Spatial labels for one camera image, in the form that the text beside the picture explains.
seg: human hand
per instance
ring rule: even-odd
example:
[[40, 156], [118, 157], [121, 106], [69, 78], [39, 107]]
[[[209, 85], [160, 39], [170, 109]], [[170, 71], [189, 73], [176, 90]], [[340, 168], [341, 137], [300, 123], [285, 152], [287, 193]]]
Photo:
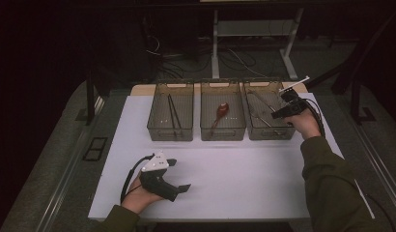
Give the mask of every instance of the human hand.
[[310, 109], [303, 110], [300, 114], [286, 117], [283, 119], [286, 123], [291, 123], [294, 125], [295, 129], [299, 131], [303, 139], [308, 139], [310, 137], [322, 136], [319, 131], [318, 123], [315, 117], [313, 117]]
[[162, 197], [145, 190], [141, 186], [140, 174], [141, 172], [138, 173], [135, 180], [129, 186], [129, 191], [121, 204], [122, 207], [131, 210], [138, 215], [150, 204], [163, 199]]

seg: transparent container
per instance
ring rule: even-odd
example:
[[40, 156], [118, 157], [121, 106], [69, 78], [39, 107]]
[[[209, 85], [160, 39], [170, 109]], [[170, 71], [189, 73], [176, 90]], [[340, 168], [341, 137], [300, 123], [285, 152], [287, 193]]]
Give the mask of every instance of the transparent container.
[[282, 82], [277, 78], [246, 78], [242, 82], [249, 139], [291, 139], [295, 128], [271, 116], [272, 112], [287, 105], [279, 95]]
[[192, 141], [193, 115], [193, 80], [160, 80], [147, 125], [151, 139]]
[[[223, 103], [228, 103], [229, 109], [217, 120], [218, 107]], [[243, 140], [245, 128], [239, 80], [202, 79], [201, 139], [203, 141]]]

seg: floor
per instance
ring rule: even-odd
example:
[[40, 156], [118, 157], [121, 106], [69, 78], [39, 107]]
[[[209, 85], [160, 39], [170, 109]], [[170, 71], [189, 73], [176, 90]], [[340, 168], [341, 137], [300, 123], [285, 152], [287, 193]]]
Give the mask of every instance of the floor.
[[[211, 78], [211, 47], [205, 39], [202, 44], [199, 56], [194, 58], [185, 58], [176, 50], [168, 52], [165, 61], [158, 63], [157, 78]], [[278, 53], [278, 48], [284, 44], [284, 38], [221, 41], [221, 77], [267, 75], [288, 80]], [[332, 48], [327, 45], [328, 39], [325, 38], [296, 41], [291, 59], [299, 78], [308, 75], [313, 79], [327, 72], [342, 63], [354, 48], [353, 43], [336, 43]], [[359, 186], [379, 203], [368, 199], [376, 221], [384, 228], [383, 231], [391, 231], [387, 217], [396, 228], [396, 202], [390, 198], [384, 180], [379, 178], [378, 172], [373, 168], [369, 153], [375, 151], [380, 155], [396, 183], [396, 124], [370, 90], [363, 88], [361, 106], [368, 107], [376, 121], [357, 126], [349, 114], [350, 90], [340, 96], [333, 95], [330, 91], [335, 78], [336, 76], [309, 91], [314, 93], [342, 154], [354, 169]], [[25, 231], [87, 231], [97, 224], [96, 221], [87, 219], [87, 214], [128, 94], [129, 89], [113, 90], [109, 98], [99, 102], [101, 110], [95, 121], [86, 126], [83, 121], [85, 117], [80, 117], [86, 107], [85, 83], [77, 87], [2, 231], [19, 231], [19, 228], [24, 228]], [[94, 137], [107, 138], [100, 161], [81, 160]], [[215, 224], [200, 226], [203, 226], [201, 231], [213, 231], [214, 228], [216, 231], [312, 231], [308, 219], [288, 223], [251, 223], [244, 225], [241, 230], [238, 225], [234, 228], [216, 227], [223, 225]], [[191, 231], [192, 225], [159, 224], [151, 229]]]

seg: white table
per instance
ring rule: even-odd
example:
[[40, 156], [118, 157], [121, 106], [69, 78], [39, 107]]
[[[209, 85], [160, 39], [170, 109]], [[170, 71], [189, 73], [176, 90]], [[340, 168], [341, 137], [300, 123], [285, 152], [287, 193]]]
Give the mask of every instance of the white table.
[[[314, 100], [312, 94], [300, 94]], [[191, 184], [175, 202], [160, 201], [146, 209], [145, 221], [266, 221], [309, 218], [301, 177], [301, 135], [291, 140], [202, 141], [200, 98], [195, 95], [192, 142], [153, 142], [147, 130], [152, 96], [127, 97], [102, 171], [89, 218], [103, 220], [120, 193], [128, 171], [137, 161], [163, 151], [176, 159], [163, 176], [171, 185]], [[326, 138], [341, 155], [324, 121]]]

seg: sleeve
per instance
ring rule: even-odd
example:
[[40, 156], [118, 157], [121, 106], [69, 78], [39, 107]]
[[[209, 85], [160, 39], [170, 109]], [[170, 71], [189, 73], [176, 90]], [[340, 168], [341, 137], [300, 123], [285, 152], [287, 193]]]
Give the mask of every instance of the sleeve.
[[115, 205], [105, 221], [90, 230], [90, 232], [131, 232], [138, 219], [136, 213]]
[[300, 150], [314, 231], [380, 231], [360, 195], [352, 169], [331, 151], [325, 138], [306, 139]]

